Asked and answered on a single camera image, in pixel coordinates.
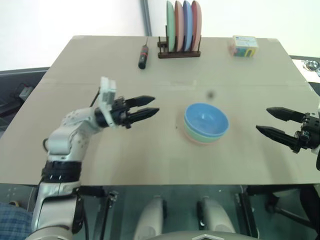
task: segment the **floor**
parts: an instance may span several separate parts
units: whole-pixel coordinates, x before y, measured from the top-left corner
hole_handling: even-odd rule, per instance
[[[118,192],[118,199],[111,208],[106,224],[105,240],[132,240],[135,227],[144,206],[154,197],[162,196],[167,203],[167,218],[163,232],[198,230],[196,203],[204,196],[218,201],[229,215],[237,233],[246,234],[243,216],[235,198],[241,192],[238,185],[175,185],[175,186],[117,186],[110,190]],[[21,206],[27,208],[32,187],[0,184],[0,201],[19,200]],[[90,239],[93,239],[99,199],[85,196],[85,209],[88,217]],[[33,196],[29,210],[34,206]],[[250,197],[252,211],[259,231],[259,237],[264,240],[314,240],[314,230],[304,227],[279,214],[265,211],[264,195]],[[290,192],[282,196],[278,204],[286,210],[300,216],[304,215],[299,202],[299,192]],[[75,240],[84,240],[84,228],[74,236]]]

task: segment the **screwdriver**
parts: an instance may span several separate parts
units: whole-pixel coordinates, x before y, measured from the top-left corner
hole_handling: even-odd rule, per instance
[[[146,68],[146,63],[147,63],[147,58],[148,58],[148,51],[149,48],[147,46],[148,42],[148,37],[146,38],[145,45],[142,46],[140,56],[139,56],[139,63],[138,66],[140,69],[145,69]]]

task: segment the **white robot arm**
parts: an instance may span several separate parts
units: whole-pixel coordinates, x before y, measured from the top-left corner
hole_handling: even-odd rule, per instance
[[[32,217],[32,234],[27,240],[71,240],[83,224],[83,200],[78,195],[81,165],[90,137],[103,128],[125,126],[156,114],[159,108],[144,108],[130,113],[130,108],[144,106],[155,98],[140,96],[115,100],[116,84],[101,78],[98,107],[68,113],[47,140],[48,155]]]

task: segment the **tabletop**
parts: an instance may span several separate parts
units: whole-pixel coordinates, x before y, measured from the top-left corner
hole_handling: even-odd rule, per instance
[[[83,185],[320,183],[315,154],[295,154],[256,129],[273,126],[293,135],[300,125],[266,108],[312,113],[319,104],[279,41],[259,38],[255,56],[242,58],[229,54],[230,38],[202,38],[200,57],[159,59],[157,40],[149,38],[141,70],[145,37],[73,37],[0,138],[0,182],[37,184],[46,161],[43,139],[68,112],[88,107],[106,76],[116,81],[117,96],[154,96],[148,107],[160,111],[131,129],[92,136]],[[229,119],[226,135],[211,145],[194,144],[184,134],[185,108],[195,102],[212,104]]]

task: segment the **stacked bowls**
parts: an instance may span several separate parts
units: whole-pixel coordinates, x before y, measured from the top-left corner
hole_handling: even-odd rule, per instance
[[[229,128],[227,116],[207,103],[194,103],[184,112],[186,135],[199,144],[210,144],[221,138]]]

